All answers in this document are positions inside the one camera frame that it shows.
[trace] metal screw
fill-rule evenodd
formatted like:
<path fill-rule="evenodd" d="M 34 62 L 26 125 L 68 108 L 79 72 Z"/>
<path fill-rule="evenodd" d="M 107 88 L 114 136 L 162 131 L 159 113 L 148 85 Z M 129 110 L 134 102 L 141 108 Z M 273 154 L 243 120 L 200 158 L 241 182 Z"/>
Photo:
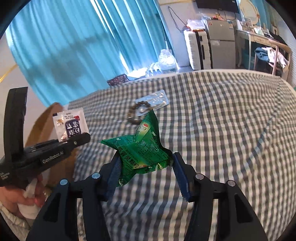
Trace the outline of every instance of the metal screw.
<path fill-rule="evenodd" d="M 199 173 L 199 174 L 196 174 L 195 177 L 196 177 L 196 179 L 198 179 L 198 180 L 202 180 L 202 179 L 204 179 L 205 176 L 204 176 L 203 174 L 200 174 L 200 173 Z"/>
<path fill-rule="evenodd" d="M 95 172 L 93 175 L 91 175 L 91 177 L 92 177 L 93 179 L 98 179 L 100 176 L 101 176 L 101 175 L 100 175 L 99 173 L 97 173 L 97 172 Z"/>
<path fill-rule="evenodd" d="M 66 185 L 68 183 L 68 180 L 67 179 L 63 179 L 59 183 L 63 186 L 63 185 Z"/>
<path fill-rule="evenodd" d="M 229 180 L 227 183 L 229 186 L 234 187 L 235 186 L 235 181 Z"/>

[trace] green medicine packet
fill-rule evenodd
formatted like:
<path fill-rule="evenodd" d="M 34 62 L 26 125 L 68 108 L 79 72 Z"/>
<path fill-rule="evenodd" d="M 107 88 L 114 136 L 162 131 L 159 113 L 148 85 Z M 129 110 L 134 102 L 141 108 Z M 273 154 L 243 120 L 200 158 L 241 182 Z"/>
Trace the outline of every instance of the green medicine packet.
<path fill-rule="evenodd" d="M 153 110 L 146 115 L 134 135 L 114 137 L 101 143 L 120 154 L 122 170 L 117 186 L 125 185 L 135 174 L 166 168 L 173 161 L 173 153 L 161 145 L 158 120 Z"/>

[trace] purple label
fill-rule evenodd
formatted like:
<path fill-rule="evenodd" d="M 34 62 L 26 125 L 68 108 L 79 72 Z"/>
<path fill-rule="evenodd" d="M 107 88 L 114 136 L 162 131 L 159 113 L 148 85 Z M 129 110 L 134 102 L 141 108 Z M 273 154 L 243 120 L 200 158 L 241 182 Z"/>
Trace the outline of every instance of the purple label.
<path fill-rule="evenodd" d="M 65 126 L 68 138 L 81 134 L 80 124 L 77 119 L 67 121 Z"/>

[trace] cold medicine granules packet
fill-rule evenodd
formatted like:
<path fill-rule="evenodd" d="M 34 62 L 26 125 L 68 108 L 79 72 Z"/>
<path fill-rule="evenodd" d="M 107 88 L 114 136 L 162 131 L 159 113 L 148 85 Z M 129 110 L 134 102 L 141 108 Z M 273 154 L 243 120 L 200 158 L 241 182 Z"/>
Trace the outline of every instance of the cold medicine granules packet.
<path fill-rule="evenodd" d="M 172 164 L 173 153 L 161 145 L 158 120 L 151 110 L 134 135 L 102 140 L 101 143 L 118 150 L 122 170 L 118 186 L 128 183 L 135 174 L 145 174 Z"/>
<path fill-rule="evenodd" d="M 52 118 L 59 142 L 78 134 L 89 133 L 83 108 L 58 112 Z"/>

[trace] checkered bedsheet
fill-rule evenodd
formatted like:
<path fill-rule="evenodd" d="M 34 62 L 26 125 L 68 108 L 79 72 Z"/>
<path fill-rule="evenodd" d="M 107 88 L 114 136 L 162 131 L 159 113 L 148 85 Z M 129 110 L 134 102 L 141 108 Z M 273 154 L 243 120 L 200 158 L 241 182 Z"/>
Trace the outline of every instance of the checkered bedsheet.
<path fill-rule="evenodd" d="M 161 142 L 211 180 L 235 180 L 270 241 L 296 212 L 296 98 L 283 80 L 260 73 L 193 72 L 142 80 L 71 102 L 83 107 L 91 142 L 81 147 L 75 179 L 99 171 L 115 150 L 102 139 L 134 134 L 127 122 L 135 99 L 164 89 L 170 104 L 155 111 Z M 215 237 L 214 202 L 210 239 Z M 171 168 L 136 175 L 103 203 L 111 240 L 183 240 L 192 204 Z M 85 236 L 82 204 L 78 228 Z"/>

